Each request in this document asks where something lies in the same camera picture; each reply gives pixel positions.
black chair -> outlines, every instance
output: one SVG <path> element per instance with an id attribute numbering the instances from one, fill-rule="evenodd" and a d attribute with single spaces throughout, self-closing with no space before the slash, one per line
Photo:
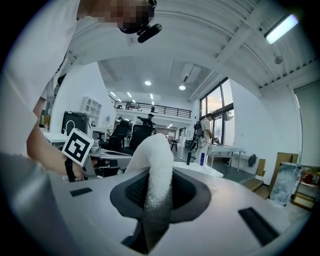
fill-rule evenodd
<path id="1" fill-rule="evenodd" d="M 110 136 L 109 142 L 100 142 L 101 148 L 104 150 L 119 151 L 122 146 L 122 141 L 125 139 L 130 128 L 131 126 L 128 121 L 121 121 Z"/>
<path id="2" fill-rule="evenodd" d="M 119 152 L 132 156 L 141 142 L 151 136 L 152 131 L 153 128 L 151 126 L 136 124 L 133 127 L 132 138 L 129 146 L 120 148 Z"/>

man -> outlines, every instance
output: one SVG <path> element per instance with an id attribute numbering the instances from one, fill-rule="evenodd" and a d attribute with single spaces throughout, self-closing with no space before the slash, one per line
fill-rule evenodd
<path id="1" fill-rule="evenodd" d="M 150 0 L 55 0 L 49 1 L 26 25 L 12 47 L 0 77 L 0 152 L 28 155 L 47 170 L 66 174 L 66 156 L 49 144 L 37 120 L 67 62 L 67 50 L 84 16 L 117 24 L 139 26 L 150 20 Z M 73 162 L 74 176 L 84 177 Z"/>
<path id="2" fill-rule="evenodd" d="M 148 114 L 148 118 L 142 118 L 138 116 L 138 119 L 140 119 L 143 122 L 144 126 L 151 126 L 153 127 L 154 123 L 152 122 L 152 118 L 154 117 L 153 114 Z"/>
<path id="3" fill-rule="evenodd" d="M 205 119 L 203 119 L 200 122 L 201 128 L 203 130 L 203 138 L 200 137 L 198 141 L 198 149 L 195 153 L 195 160 L 194 160 L 195 163 L 200 164 L 202 153 L 204 153 L 205 156 L 207 156 L 210 139 L 213 139 L 214 141 L 216 141 L 215 137 L 211 133 L 211 128 L 210 128 L 210 122 L 213 119 L 214 119 L 214 115 L 212 113 L 209 113 L 205 116 Z"/>

fluorescent light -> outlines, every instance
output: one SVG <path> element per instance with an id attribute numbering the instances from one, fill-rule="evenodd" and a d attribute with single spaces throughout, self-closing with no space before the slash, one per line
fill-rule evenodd
<path id="1" fill-rule="evenodd" d="M 277 41 L 280 37 L 282 37 L 285 33 L 287 33 L 295 25 L 297 25 L 298 22 L 299 21 L 297 17 L 291 14 L 280 24 L 278 24 L 275 28 L 271 28 L 270 32 L 268 31 L 264 35 L 265 39 L 269 42 L 270 45 L 272 45 L 275 41 Z"/>

white shelf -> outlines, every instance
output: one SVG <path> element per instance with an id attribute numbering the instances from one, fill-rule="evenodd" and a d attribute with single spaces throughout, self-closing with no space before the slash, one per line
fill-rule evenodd
<path id="1" fill-rule="evenodd" d="M 87 114 L 98 124 L 102 105 L 90 97 L 84 97 L 82 100 L 80 112 Z"/>

